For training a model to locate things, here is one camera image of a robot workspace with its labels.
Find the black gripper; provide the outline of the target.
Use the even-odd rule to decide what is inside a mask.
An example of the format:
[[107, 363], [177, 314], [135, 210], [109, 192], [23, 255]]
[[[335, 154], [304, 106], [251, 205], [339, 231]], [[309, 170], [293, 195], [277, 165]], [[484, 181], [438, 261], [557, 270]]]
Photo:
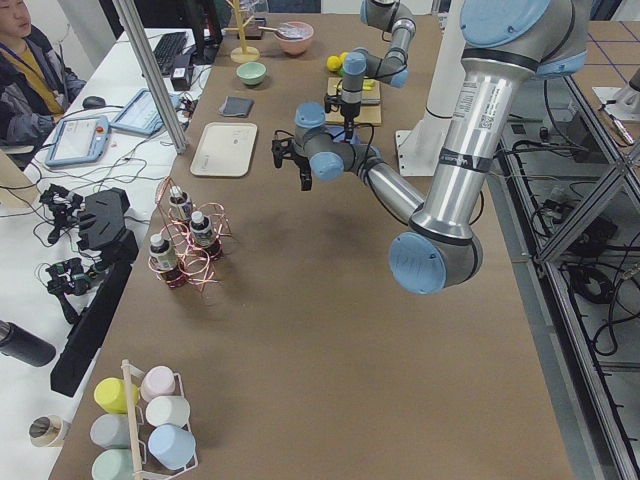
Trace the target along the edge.
[[326, 94], [324, 110], [328, 124], [341, 124], [344, 131], [353, 131], [360, 115], [361, 101], [354, 101], [347, 94]]
[[285, 139], [274, 138], [271, 142], [271, 152], [274, 166], [277, 169], [282, 167], [284, 160], [292, 160], [300, 169], [301, 190], [310, 191], [312, 189], [313, 178], [309, 160], [296, 152], [293, 137]]

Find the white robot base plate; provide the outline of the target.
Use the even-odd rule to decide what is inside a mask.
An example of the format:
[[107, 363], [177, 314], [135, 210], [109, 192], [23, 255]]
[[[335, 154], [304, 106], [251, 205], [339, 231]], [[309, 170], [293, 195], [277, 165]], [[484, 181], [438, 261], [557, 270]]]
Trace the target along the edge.
[[417, 129], [396, 131], [395, 143], [400, 174], [403, 177], [433, 176], [442, 140], [440, 132], [422, 132]]

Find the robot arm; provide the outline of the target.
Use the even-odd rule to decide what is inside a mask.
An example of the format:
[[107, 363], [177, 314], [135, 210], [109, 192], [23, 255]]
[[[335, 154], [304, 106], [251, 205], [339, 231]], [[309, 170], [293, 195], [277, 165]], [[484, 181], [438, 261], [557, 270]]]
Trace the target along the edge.
[[[421, 194], [387, 165], [377, 148], [352, 140], [365, 78], [400, 87], [408, 74], [408, 49], [416, 24], [398, 1], [366, 1], [362, 21], [392, 36], [378, 58], [358, 48], [347, 55], [341, 92], [334, 101], [306, 102], [296, 110], [295, 131], [271, 146], [276, 164], [292, 160], [301, 186], [356, 174], [407, 231], [389, 250], [395, 280], [407, 291], [430, 294], [472, 278], [482, 247], [470, 218], [489, 172], [512, 103], [531, 78], [568, 76], [582, 68], [591, 5], [587, 1], [466, 1], [457, 25], [465, 45], [453, 118], [440, 150], [430, 190]], [[344, 119], [344, 137], [326, 127], [330, 108]]]
[[[303, 191], [311, 189], [313, 178], [329, 181], [347, 171], [358, 174], [379, 162], [379, 152], [370, 143], [352, 142], [364, 80], [401, 88], [408, 78], [408, 51], [416, 32], [409, 8], [399, 1], [364, 1], [360, 18], [364, 24], [389, 33], [390, 45], [382, 57], [364, 47], [350, 51], [343, 62], [340, 92], [327, 96], [323, 104], [309, 101], [297, 107], [292, 152]], [[343, 117], [341, 142], [335, 141], [326, 128], [326, 114], [333, 106]]]

